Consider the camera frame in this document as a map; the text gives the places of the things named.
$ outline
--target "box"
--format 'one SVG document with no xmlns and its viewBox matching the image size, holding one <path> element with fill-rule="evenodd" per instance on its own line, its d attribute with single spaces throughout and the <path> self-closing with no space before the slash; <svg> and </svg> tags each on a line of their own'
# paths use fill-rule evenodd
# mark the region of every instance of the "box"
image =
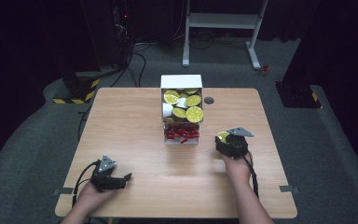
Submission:
<svg viewBox="0 0 358 224">
<path fill-rule="evenodd" d="M 165 145 L 197 144 L 203 122 L 201 75 L 161 76 Z"/>
</svg>

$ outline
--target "table top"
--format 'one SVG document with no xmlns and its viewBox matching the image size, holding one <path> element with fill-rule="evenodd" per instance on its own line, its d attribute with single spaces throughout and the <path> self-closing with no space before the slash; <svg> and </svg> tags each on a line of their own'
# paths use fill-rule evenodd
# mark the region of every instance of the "table top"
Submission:
<svg viewBox="0 0 358 224">
<path fill-rule="evenodd" d="M 295 217 L 292 193 L 280 191 L 288 183 L 257 90 L 203 88 L 207 96 L 214 103 L 203 104 L 199 143 L 166 146 L 160 88 L 99 89 L 63 186 L 73 188 L 83 169 L 106 155 L 117 162 L 112 176 L 132 178 L 95 217 L 237 217 L 214 137 L 241 126 L 255 135 L 246 141 L 261 203 L 273 218 Z M 66 216 L 71 206 L 72 195 L 61 194 L 56 214 Z"/>
</svg>

